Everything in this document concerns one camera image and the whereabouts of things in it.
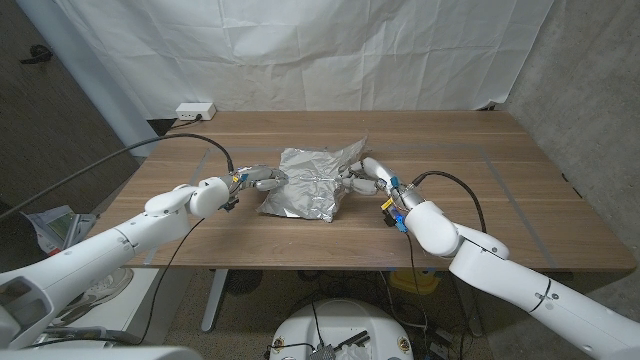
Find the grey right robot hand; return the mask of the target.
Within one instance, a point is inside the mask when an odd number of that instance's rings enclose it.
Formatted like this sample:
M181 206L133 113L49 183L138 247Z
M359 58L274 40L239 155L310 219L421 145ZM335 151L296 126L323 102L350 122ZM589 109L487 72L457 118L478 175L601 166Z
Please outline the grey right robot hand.
M394 206L407 212L426 201L414 185L404 183L393 170L371 157L347 166L337 180L346 192L365 196L384 193Z

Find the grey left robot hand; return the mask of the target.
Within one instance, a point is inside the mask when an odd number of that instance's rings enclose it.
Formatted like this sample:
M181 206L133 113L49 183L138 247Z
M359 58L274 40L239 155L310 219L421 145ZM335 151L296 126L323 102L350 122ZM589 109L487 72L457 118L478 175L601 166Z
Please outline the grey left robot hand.
M289 177L280 169L266 165L242 167L231 174L229 193L236 196L240 191L254 188L267 192L289 183Z

